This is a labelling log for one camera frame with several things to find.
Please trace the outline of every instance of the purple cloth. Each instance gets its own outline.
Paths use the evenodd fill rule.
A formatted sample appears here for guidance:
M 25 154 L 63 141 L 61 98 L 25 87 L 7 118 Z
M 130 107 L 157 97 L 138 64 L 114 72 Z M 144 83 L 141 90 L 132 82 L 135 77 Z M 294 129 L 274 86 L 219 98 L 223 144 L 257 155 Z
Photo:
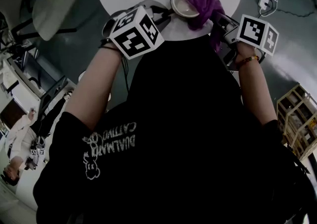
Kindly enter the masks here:
M 199 15 L 188 20 L 188 25 L 191 30 L 198 30 L 203 27 L 208 19 L 213 20 L 214 12 L 225 14 L 220 0 L 188 0 L 188 2 L 195 7 Z M 221 34 L 216 28 L 211 31 L 210 44 L 218 53 L 221 44 Z

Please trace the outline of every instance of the bracelet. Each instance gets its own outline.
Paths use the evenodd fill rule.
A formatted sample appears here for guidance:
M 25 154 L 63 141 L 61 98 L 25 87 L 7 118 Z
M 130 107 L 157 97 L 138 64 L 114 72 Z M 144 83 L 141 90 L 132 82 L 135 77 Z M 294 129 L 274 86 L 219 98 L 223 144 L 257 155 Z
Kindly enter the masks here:
M 119 54 L 123 57 L 123 54 L 122 54 L 122 52 L 119 49 L 108 47 L 108 46 L 99 46 L 98 48 L 99 49 L 109 49 L 109 50 L 113 50 L 113 51 L 119 52 Z
M 105 38 L 105 39 L 100 40 L 100 42 L 101 42 L 101 45 L 100 45 L 99 48 L 105 46 L 105 45 L 108 44 L 108 43 L 112 43 L 112 40 L 111 40 L 109 37 L 107 37 L 107 38 Z
M 251 56 L 251 57 L 248 57 L 244 60 L 242 60 L 241 62 L 237 63 L 237 69 L 239 70 L 241 68 L 241 66 L 247 64 L 248 62 L 252 61 L 252 60 L 257 60 L 259 61 L 260 58 L 258 56 Z

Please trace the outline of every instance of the person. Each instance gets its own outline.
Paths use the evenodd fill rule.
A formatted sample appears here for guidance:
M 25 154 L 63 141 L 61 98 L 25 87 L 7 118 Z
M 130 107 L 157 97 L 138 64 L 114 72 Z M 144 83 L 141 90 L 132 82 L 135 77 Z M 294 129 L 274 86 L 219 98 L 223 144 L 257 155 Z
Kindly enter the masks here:
M 122 57 L 112 43 L 98 50 L 34 187 L 37 223 L 291 218 L 277 214 L 287 207 L 275 200 L 295 165 L 275 150 L 281 133 L 261 66 L 248 59 L 255 50 L 237 45 L 240 89 L 209 38 L 165 41 L 145 54 L 126 102 L 106 114 Z M 295 193 L 285 195 L 292 202 Z
M 3 175 L 1 175 L 6 183 L 12 186 L 17 185 L 20 179 L 19 169 L 26 165 L 29 158 L 32 159 L 30 150 L 32 142 L 39 136 L 44 138 L 49 136 L 54 120 L 71 94 L 72 91 L 68 91 L 43 120 L 39 117 L 36 121 L 33 121 L 35 111 L 31 109 L 28 115 L 23 115 L 14 124 L 6 137 L 4 146 L 10 160 L 10 163 L 3 170 Z

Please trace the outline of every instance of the metal rack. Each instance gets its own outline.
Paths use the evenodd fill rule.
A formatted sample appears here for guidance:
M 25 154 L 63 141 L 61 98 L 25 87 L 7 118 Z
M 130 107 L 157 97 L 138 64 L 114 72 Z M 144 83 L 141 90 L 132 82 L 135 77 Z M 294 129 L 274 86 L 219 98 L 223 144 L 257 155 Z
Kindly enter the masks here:
M 317 148 L 317 102 L 298 84 L 277 101 L 276 115 L 283 140 L 304 160 Z

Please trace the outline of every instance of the white shirt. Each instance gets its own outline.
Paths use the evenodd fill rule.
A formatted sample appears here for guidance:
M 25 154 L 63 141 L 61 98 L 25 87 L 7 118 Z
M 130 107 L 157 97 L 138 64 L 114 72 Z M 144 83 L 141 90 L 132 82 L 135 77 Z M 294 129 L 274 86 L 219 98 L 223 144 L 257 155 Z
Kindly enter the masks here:
M 22 158 L 23 164 L 24 164 L 29 157 L 32 157 L 30 152 L 30 147 L 32 145 L 32 141 L 35 139 L 36 139 L 35 132 L 31 128 L 28 128 L 22 140 L 20 151 L 19 150 L 11 151 L 10 160 L 14 158 L 15 156 L 19 156 Z

